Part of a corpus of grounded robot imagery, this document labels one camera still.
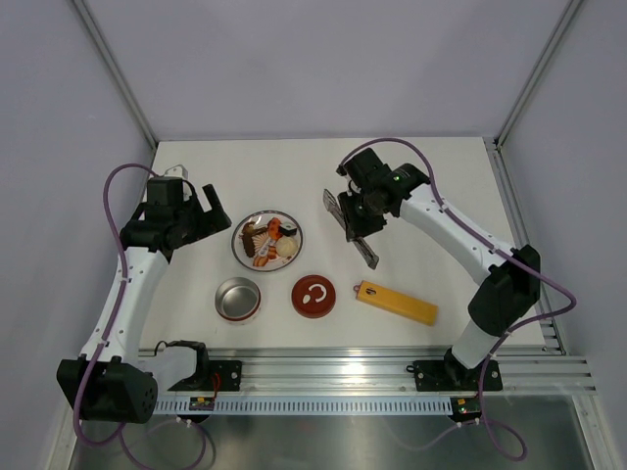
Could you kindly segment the red round lunch box lid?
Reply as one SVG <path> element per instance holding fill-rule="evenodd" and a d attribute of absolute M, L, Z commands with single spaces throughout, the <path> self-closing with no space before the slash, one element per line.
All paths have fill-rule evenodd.
<path fill-rule="evenodd" d="M 337 294 L 332 282 L 324 276 L 310 274 L 300 278 L 291 291 L 291 303 L 298 314 L 320 319 L 335 307 Z"/>

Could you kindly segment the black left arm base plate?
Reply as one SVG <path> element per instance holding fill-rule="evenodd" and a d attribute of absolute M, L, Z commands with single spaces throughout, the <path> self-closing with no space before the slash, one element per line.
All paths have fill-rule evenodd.
<path fill-rule="evenodd" d="M 169 388 L 170 392 L 239 392 L 243 363 L 240 360 L 213 360 L 190 377 Z"/>

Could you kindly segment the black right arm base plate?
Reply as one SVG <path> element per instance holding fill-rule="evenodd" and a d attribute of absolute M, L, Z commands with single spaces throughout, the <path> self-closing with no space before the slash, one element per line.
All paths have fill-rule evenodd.
<path fill-rule="evenodd" d="M 486 361 L 476 367 L 466 369 L 452 360 L 423 359 L 406 366 L 405 370 L 414 380 L 418 392 L 479 392 L 482 367 Z M 495 360 L 486 362 L 482 390 L 501 392 L 504 389 L 499 364 Z"/>

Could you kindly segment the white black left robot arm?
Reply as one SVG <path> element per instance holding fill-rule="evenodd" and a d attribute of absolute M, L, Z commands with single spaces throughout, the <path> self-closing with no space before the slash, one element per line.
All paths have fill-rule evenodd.
<path fill-rule="evenodd" d="M 207 184 L 201 192 L 210 204 L 207 211 L 189 181 L 154 177 L 145 201 L 114 232 L 121 252 L 105 307 L 78 357 L 62 360 L 57 370 L 76 423 L 143 424 L 159 392 L 180 384 L 199 390 L 216 382 L 200 342 L 174 340 L 147 361 L 138 356 L 147 314 L 173 253 L 231 225 L 215 187 Z"/>

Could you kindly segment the orange shrimp food piece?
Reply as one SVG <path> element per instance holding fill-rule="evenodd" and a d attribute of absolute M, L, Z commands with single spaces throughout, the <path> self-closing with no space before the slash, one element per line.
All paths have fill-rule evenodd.
<path fill-rule="evenodd" d="M 255 267 L 264 267 L 270 262 L 270 258 L 268 256 L 263 257 L 254 257 L 253 266 Z"/>

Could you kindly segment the sushi roll piece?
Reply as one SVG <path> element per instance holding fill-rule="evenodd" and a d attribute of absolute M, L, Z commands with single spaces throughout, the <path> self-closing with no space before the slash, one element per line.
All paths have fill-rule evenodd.
<path fill-rule="evenodd" d="M 279 232 L 283 236 L 294 236 L 298 232 L 298 227 L 289 222 L 282 222 L 279 227 Z"/>

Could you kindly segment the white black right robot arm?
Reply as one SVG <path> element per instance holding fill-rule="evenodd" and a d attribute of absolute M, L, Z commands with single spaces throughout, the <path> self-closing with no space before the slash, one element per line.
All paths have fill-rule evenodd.
<path fill-rule="evenodd" d="M 365 237 L 381 231 L 391 214 L 420 229 L 451 255 L 478 287 L 468 305 L 469 320 L 443 359 L 447 381 L 457 388 L 474 382 L 489 353 L 540 298 L 540 256 L 529 245 L 502 244 L 472 221 L 437 200 L 431 179 L 412 164 L 346 164 L 339 174 L 349 188 L 338 196 L 322 193 L 348 242 L 370 268 L 378 257 Z"/>

